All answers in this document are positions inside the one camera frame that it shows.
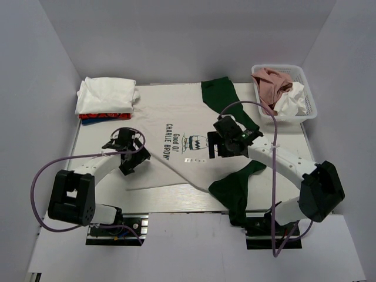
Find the white green Charlie Brown t-shirt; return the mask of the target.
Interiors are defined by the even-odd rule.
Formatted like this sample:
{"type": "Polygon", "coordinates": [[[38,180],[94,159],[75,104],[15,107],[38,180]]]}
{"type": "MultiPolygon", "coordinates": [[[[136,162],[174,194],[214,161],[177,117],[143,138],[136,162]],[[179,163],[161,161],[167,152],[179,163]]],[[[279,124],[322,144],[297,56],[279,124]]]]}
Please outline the white green Charlie Brown t-shirt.
{"type": "Polygon", "coordinates": [[[209,192],[229,211],[230,223],[247,226],[246,207],[249,177],[266,168],[244,156],[209,158],[207,133],[214,131],[217,115],[232,104],[226,114],[238,125],[257,126],[238,103],[228,77],[201,83],[202,102],[150,103],[136,107],[131,119],[146,136],[146,147],[157,164],[176,172],[184,181],[209,192]]]}

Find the folded red t-shirt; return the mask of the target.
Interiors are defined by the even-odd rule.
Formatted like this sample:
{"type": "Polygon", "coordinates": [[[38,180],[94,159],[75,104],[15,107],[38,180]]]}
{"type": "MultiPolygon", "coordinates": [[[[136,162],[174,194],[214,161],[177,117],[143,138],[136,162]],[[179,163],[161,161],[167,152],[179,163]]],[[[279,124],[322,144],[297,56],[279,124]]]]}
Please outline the folded red t-shirt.
{"type": "Polygon", "coordinates": [[[80,119],[130,119],[131,117],[131,113],[86,113],[78,115],[80,119]]]}

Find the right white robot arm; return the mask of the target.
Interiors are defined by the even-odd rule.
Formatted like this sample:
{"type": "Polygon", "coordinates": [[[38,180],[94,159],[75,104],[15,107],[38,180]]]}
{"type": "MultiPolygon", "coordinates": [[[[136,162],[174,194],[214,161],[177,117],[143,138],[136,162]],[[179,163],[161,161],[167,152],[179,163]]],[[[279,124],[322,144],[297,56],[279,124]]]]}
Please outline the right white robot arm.
{"type": "Polygon", "coordinates": [[[335,166],[293,155],[272,144],[259,130],[242,130],[230,116],[221,117],[208,132],[209,157],[244,156],[279,173],[296,188],[298,197],[278,204],[265,219],[266,229],[279,234],[289,223],[302,219],[322,222],[345,198],[335,166]]]}

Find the folded white t-shirt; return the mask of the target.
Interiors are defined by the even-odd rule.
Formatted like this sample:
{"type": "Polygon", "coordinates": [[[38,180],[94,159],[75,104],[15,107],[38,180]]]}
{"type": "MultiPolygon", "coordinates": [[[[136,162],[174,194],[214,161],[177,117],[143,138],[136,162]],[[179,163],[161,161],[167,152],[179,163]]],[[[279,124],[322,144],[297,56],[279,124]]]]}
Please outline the folded white t-shirt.
{"type": "Polygon", "coordinates": [[[77,91],[75,113],[132,113],[140,99],[136,81],[123,78],[85,78],[77,91]]]}

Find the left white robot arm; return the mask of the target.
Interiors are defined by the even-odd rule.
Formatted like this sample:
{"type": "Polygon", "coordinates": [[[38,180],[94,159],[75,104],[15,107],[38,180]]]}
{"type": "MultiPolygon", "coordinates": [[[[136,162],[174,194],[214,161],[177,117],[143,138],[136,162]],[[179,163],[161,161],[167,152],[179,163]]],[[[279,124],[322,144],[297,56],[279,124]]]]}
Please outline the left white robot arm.
{"type": "Polygon", "coordinates": [[[111,136],[102,146],[99,156],[74,170],[57,172],[48,206],[49,218],[79,226],[100,224],[110,234],[119,234],[124,228],[122,209],[97,204],[95,187],[112,171],[118,169],[127,176],[150,159],[150,153],[136,135],[142,134],[122,127],[117,136],[111,136]]]}

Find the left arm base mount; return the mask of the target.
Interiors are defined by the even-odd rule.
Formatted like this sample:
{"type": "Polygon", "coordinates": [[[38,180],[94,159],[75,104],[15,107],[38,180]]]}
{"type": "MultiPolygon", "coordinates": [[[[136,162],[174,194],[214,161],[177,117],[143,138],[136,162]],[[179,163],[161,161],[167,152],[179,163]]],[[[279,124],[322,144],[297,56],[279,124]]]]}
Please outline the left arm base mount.
{"type": "Polygon", "coordinates": [[[141,246],[149,225],[148,214],[123,214],[118,223],[124,227],[111,229],[89,228],[86,236],[87,246],[141,246]]]}

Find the white plastic laundry basket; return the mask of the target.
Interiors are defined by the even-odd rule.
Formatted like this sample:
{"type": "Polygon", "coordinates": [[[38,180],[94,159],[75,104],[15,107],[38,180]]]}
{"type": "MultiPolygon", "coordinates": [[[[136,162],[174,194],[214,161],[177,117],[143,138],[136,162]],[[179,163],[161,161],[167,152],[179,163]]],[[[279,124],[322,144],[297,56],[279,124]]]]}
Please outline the white plastic laundry basket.
{"type": "MultiPolygon", "coordinates": [[[[311,90],[309,88],[306,76],[303,70],[296,65],[271,65],[271,64],[264,64],[264,65],[254,65],[251,69],[251,74],[258,71],[261,68],[270,68],[274,69],[279,72],[287,73],[291,76],[293,82],[300,82],[304,85],[304,94],[305,94],[305,105],[307,107],[307,113],[301,116],[293,116],[293,117],[286,117],[286,116],[277,116],[275,115],[274,118],[278,122],[290,122],[290,123],[302,123],[307,119],[314,119],[317,116],[317,109],[314,103],[313,96],[311,94],[311,90]]],[[[256,84],[254,83],[254,89],[256,93],[256,100],[258,103],[261,103],[259,98],[259,91],[257,89],[256,84]]]]}

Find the folded blue t-shirt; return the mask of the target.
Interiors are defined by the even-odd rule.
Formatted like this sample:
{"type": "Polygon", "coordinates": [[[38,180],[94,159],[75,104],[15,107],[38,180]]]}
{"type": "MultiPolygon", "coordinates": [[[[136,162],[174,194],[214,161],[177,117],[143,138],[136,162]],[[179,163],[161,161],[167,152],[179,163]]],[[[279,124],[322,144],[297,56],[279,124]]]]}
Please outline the folded blue t-shirt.
{"type": "Polygon", "coordinates": [[[100,122],[107,122],[107,121],[111,121],[111,120],[128,120],[128,118],[121,118],[121,117],[117,117],[117,118],[112,118],[112,117],[96,117],[96,118],[88,118],[88,119],[82,119],[81,120],[81,124],[82,125],[92,125],[92,124],[95,124],[95,123],[100,123],[100,122]]]}

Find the pink t-shirt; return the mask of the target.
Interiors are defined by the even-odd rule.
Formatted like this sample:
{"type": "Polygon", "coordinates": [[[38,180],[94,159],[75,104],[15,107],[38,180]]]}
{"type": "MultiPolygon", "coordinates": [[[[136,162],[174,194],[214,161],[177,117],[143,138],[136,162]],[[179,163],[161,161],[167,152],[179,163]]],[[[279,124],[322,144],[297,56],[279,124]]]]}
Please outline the pink t-shirt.
{"type": "Polygon", "coordinates": [[[261,104],[270,110],[274,116],[277,115],[274,106],[283,93],[291,90],[293,86],[291,76],[274,69],[261,68],[254,72],[251,77],[257,86],[261,104]]]}

